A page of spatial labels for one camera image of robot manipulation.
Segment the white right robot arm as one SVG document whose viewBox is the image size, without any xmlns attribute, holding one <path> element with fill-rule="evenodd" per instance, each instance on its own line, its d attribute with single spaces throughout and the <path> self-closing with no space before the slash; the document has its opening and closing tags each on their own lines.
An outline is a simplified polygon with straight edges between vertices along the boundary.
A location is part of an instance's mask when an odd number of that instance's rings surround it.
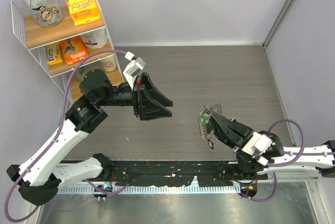
<svg viewBox="0 0 335 224">
<path fill-rule="evenodd" d="M 212 133 L 217 140 L 236 154 L 237 173 L 243 179 L 271 172 L 318 171 L 322 177 L 334 177 L 334 141 L 316 147 L 306 147 L 304 134 L 298 147 L 283 146 L 271 130 L 255 131 L 234 119 L 212 110 L 204 113 L 199 122 L 205 126 L 205 138 L 210 147 Z"/>
</svg>

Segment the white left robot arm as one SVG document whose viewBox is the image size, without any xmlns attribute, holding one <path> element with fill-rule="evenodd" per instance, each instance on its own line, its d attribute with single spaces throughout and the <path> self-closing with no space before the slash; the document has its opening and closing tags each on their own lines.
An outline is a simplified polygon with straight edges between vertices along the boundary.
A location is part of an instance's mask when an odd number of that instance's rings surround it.
<svg viewBox="0 0 335 224">
<path fill-rule="evenodd" d="M 101 154 L 75 165 L 60 168 L 63 158 L 92 133 L 106 118 L 104 106 L 130 106 L 140 120 L 154 120 L 172 116 L 168 109 L 173 102 L 152 83 L 148 73 L 135 78 L 135 85 L 121 83 L 113 86 L 100 69 L 89 71 L 79 85 L 82 96 L 62 115 L 55 133 L 21 165 L 11 165 L 7 174 L 19 185 L 24 200 L 41 206 L 50 201 L 59 190 L 80 181 L 111 177 L 111 160 Z"/>
</svg>

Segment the key with white tag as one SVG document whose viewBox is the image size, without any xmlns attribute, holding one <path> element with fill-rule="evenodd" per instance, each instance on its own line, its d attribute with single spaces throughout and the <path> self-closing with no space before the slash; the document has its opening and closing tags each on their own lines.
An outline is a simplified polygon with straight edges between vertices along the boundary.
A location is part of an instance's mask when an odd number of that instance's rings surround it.
<svg viewBox="0 0 335 224">
<path fill-rule="evenodd" d="M 214 148 L 214 143 L 211 140 L 207 140 L 207 143 L 211 149 Z"/>
</svg>

